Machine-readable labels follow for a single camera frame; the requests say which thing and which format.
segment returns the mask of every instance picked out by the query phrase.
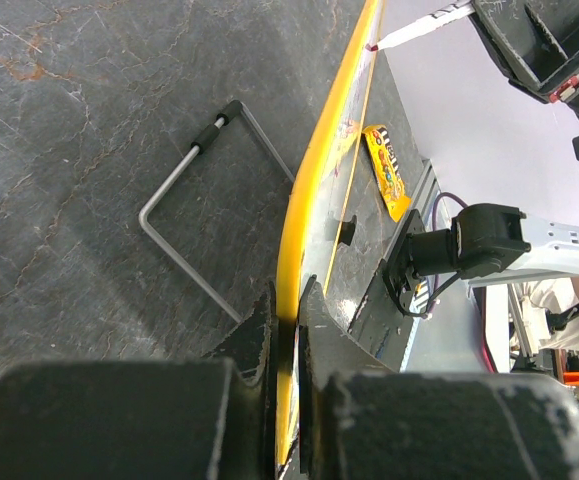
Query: yellow board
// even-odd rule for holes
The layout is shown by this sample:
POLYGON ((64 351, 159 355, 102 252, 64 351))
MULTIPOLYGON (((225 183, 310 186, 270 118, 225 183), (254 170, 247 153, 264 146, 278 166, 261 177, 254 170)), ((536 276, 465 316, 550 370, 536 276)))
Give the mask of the yellow board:
POLYGON ((327 291, 360 144, 384 0, 367 0, 316 124, 291 192, 278 255, 280 320, 277 460, 284 464, 295 431, 293 350, 298 304, 316 275, 327 291))

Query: gray marble surface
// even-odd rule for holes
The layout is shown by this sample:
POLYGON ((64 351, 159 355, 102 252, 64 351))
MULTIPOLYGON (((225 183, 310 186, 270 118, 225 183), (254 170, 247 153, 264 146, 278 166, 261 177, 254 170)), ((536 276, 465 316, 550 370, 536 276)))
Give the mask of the gray marble surface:
MULTIPOLYGON (((362 3, 0 0, 0 374, 181 359, 233 328, 138 211, 232 98, 296 171, 362 3)), ((367 121, 389 126, 412 188, 420 162, 382 54, 367 121)), ((363 156, 348 208, 359 228, 329 294, 341 322, 394 230, 372 175, 363 156)), ((289 192, 236 121, 151 220, 244 314, 275 276, 289 192)))

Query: silver metal frame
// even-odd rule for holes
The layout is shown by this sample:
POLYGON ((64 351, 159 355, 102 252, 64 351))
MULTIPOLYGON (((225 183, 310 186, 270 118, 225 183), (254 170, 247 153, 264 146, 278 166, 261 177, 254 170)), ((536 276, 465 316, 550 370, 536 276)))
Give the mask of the silver metal frame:
POLYGON ((516 327, 516 333, 518 334, 520 353, 523 357, 533 357, 538 352, 534 352, 531 349, 531 342, 529 341, 527 330, 522 320, 522 307, 518 300, 521 295, 518 285, 512 283, 507 284, 507 294, 509 298, 509 313, 511 314, 511 319, 513 320, 513 324, 516 327))
MULTIPOLYGON (((287 167, 285 162, 280 157, 278 151, 274 148, 273 144, 269 140, 269 137, 265 134, 265 132, 260 127, 260 124, 256 121, 254 116, 251 114, 251 111, 247 108, 247 106, 243 103, 242 104, 242 114, 244 115, 245 120, 251 127, 251 129, 256 133, 258 139, 262 142, 262 144, 267 148, 271 156, 276 160, 282 171, 287 175, 289 180, 292 182, 295 181, 294 175, 291 173, 291 170, 287 167)), ((215 122, 214 125, 220 129, 225 124, 224 118, 220 117, 215 122)), ((222 298, 222 296, 214 290, 214 288, 209 285, 209 283, 184 259, 182 255, 178 253, 178 251, 167 242, 160 233, 149 223, 149 214, 152 210, 158 205, 158 203, 162 200, 165 194, 169 191, 172 185, 176 182, 176 180, 182 175, 182 172, 189 166, 189 164, 193 161, 196 156, 200 153, 200 148, 198 146, 194 146, 189 150, 189 153, 185 155, 182 161, 178 164, 178 166, 169 174, 167 179, 164 181, 156 193, 149 199, 149 201, 142 207, 140 210, 140 214, 138 215, 138 220, 140 222, 140 226, 142 229, 151 237, 151 239, 156 242, 156 244, 164 250, 164 252, 171 257, 171 259, 176 262, 180 268, 182 268, 192 279, 195 281, 200 288, 202 288, 227 314, 233 318, 236 323, 242 322, 242 317, 236 310, 227 303, 227 301, 222 298)))
POLYGON ((527 215, 521 220, 521 228, 531 251, 503 272, 469 280, 472 287, 579 275, 579 227, 527 215))

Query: yellow edge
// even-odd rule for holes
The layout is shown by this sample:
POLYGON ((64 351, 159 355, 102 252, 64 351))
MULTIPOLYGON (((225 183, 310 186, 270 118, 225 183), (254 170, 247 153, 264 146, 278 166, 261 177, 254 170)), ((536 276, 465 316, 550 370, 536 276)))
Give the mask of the yellow edge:
MULTIPOLYGON (((305 152, 304 159, 294 183, 289 206, 287 208, 285 225, 280 242, 280 253, 278 256, 276 285, 279 295, 277 296, 276 313, 281 322, 287 322, 294 326, 298 318, 300 283, 302 280, 300 270, 302 266, 302 255, 305 250, 308 226, 306 225, 306 222, 311 218, 313 201, 318 192, 322 170, 327 161, 327 155, 331 149, 349 89, 353 82, 356 68, 361 59, 362 49, 365 48, 362 40, 367 36, 367 33, 371 28, 371 20, 373 20, 374 15, 376 14, 377 7, 378 0, 367 0, 363 7, 356 28, 351 36, 351 40, 349 41, 349 46, 345 51, 340 68, 329 92, 329 96, 327 97, 327 101, 325 102, 320 119, 316 124, 313 136, 311 137, 309 146, 305 152)), ((380 12, 381 22, 383 11, 384 2, 383 9, 380 12)), ((371 72, 365 92, 365 104, 363 105, 362 120, 364 120, 374 64, 375 56, 371 61, 371 72)), ((359 134, 356 142, 355 155, 358 154, 361 137, 362 135, 359 134)), ((343 205, 343 212, 346 208, 349 188, 353 180, 353 173, 354 171, 352 170, 349 185, 347 187, 345 204, 343 205)), ((323 286, 325 289, 329 280, 332 264, 333 263, 330 263, 329 265, 325 286, 323 286)), ((292 441, 291 433, 293 432, 293 428, 297 421, 297 411, 293 412, 292 418, 289 418, 291 392, 291 371, 280 371, 278 375, 276 454, 277 461, 281 464, 284 464, 287 461, 292 441)))
POLYGON ((349 47, 342 59, 340 69, 296 176, 287 208, 285 225, 280 241, 280 253, 278 255, 276 287, 277 291, 283 294, 278 295, 276 312, 281 321, 295 322, 298 317, 301 282, 300 268, 307 236, 307 225, 305 223, 311 218, 313 199, 318 192, 322 169, 344 110, 347 94, 360 61, 362 49, 365 48, 362 40, 367 36, 371 27, 371 20, 374 18, 377 6, 377 0, 367 0, 360 14, 356 29, 349 41, 349 47))

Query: yellow snack package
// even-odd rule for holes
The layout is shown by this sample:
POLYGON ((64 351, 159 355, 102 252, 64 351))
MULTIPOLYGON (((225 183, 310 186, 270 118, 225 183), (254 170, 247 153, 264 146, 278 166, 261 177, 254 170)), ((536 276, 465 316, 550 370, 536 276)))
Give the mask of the yellow snack package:
POLYGON ((373 172, 389 216, 394 222, 399 222, 409 208, 411 199, 405 195, 405 183, 398 173, 396 154, 387 128, 384 125, 370 125, 362 134, 369 148, 373 172))

